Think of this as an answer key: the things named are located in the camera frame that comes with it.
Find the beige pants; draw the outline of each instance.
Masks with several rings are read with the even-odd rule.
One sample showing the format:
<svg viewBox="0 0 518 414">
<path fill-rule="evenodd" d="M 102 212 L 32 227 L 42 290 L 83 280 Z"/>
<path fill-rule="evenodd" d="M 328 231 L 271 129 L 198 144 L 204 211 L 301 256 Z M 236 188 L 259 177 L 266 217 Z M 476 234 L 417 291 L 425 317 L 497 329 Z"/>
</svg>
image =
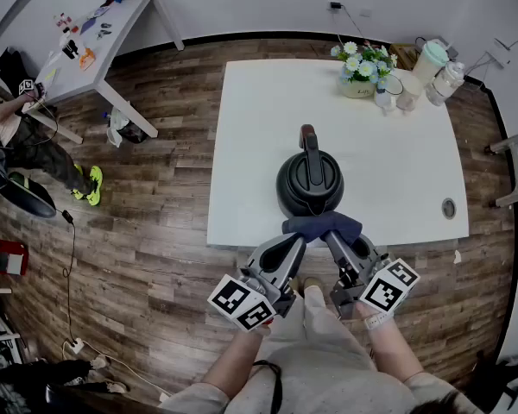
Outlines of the beige pants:
<svg viewBox="0 0 518 414">
<path fill-rule="evenodd" d="M 355 336 L 326 308 L 322 291 L 316 285 L 305 289 L 305 298 L 296 293 L 294 305 L 286 317 L 276 316 L 269 327 L 271 334 L 263 340 L 258 359 L 266 359 L 277 349 L 292 343 L 310 342 L 360 354 L 368 359 L 372 369 L 376 369 Z"/>
</svg>

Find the kettle handle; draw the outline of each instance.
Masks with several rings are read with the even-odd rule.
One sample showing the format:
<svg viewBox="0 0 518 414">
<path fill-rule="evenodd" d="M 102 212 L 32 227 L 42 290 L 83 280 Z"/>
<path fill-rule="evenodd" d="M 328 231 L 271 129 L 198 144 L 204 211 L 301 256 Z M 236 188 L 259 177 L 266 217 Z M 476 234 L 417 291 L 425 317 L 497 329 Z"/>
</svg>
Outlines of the kettle handle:
<svg viewBox="0 0 518 414">
<path fill-rule="evenodd" d="M 323 184 L 324 174 L 320 160 L 319 141 L 317 140 L 317 135 L 314 133 L 314 127 L 311 124 L 303 124 L 301 126 L 300 147 L 307 153 L 307 171 L 309 172 L 311 184 Z"/>
</svg>

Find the black pants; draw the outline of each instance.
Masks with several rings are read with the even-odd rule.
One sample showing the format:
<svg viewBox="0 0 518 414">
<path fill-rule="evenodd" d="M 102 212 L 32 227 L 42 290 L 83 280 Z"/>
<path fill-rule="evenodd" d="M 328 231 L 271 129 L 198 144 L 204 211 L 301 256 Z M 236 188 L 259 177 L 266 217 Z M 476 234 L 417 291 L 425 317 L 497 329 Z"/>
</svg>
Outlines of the black pants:
<svg viewBox="0 0 518 414">
<path fill-rule="evenodd" d="M 44 412 L 46 405 L 46 385 L 65 385 L 71 380 L 85 378 L 92 369 L 87 361 L 62 361 L 46 363 L 37 361 L 10 365 L 0 370 L 0 383 L 11 384 L 26 400 L 32 412 Z M 107 384 L 87 383 L 77 385 L 77 389 L 107 392 Z"/>
<path fill-rule="evenodd" d="M 37 127 L 35 120 L 25 117 L 7 147 L 8 168 L 41 169 L 60 181 L 69 190 L 78 190 L 83 195 L 91 192 L 91 181 L 75 168 L 71 156 L 59 144 L 48 141 L 35 147 L 27 147 L 44 141 L 47 136 Z"/>
</svg>

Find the green sneaker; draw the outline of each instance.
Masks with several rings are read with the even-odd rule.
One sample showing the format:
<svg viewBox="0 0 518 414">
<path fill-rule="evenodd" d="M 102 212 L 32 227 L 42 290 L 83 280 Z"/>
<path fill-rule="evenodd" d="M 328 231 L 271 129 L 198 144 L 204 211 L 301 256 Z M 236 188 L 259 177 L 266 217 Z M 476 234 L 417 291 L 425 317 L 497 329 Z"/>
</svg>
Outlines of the green sneaker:
<svg viewBox="0 0 518 414">
<path fill-rule="evenodd" d="M 81 175 L 85 176 L 85 174 L 83 173 L 83 168 L 81 166 L 79 166 L 79 164 L 75 164 L 75 167 L 77 168 L 77 170 L 80 172 Z M 85 195 L 83 195 L 78 190 L 71 190 L 71 194 L 75 197 L 75 199 L 84 199 L 85 198 Z"/>
<path fill-rule="evenodd" d="M 100 187 L 104 180 L 102 170 L 98 166 L 92 166 L 90 171 L 90 180 L 92 181 L 92 191 L 90 195 L 86 195 L 86 199 L 88 199 L 88 203 L 91 206 L 96 206 L 100 204 Z"/>
</svg>

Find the red box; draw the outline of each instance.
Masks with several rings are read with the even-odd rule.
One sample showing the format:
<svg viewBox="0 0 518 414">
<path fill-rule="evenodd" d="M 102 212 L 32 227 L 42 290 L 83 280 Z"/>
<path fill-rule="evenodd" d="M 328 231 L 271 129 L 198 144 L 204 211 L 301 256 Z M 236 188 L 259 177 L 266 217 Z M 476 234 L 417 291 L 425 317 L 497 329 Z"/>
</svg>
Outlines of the red box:
<svg viewBox="0 0 518 414">
<path fill-rule="evenodd" d="M 0 274 L 21 274 L 27 271 L 28 250 L 20 242 L 0 239 Z"/>
</svg>

